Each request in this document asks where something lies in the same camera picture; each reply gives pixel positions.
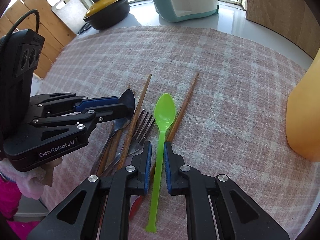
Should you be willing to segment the pink sleeve forearm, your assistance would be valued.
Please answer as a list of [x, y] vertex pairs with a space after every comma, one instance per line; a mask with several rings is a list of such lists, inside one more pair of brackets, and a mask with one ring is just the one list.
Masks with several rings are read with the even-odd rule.
[[22, 194], [16, 183], [1, 176], [1, 239], [27, 239], [29, 233], [40, 223], [39, 221], [14, 221], [14, 215]]

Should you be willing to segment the gloved left hand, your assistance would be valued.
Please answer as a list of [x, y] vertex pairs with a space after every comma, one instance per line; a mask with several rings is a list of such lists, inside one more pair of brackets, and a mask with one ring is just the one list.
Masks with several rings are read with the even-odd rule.
[[59, 157], [30, 171], [21, 172], [16, 170], [8, 159], [3, 159], [1, 175], [8, 181], [15, 182], [22, 195], [38, 200], [43, 194], [45, 185], [52, 187], [54, 168], [62, 161], [62, 157]]

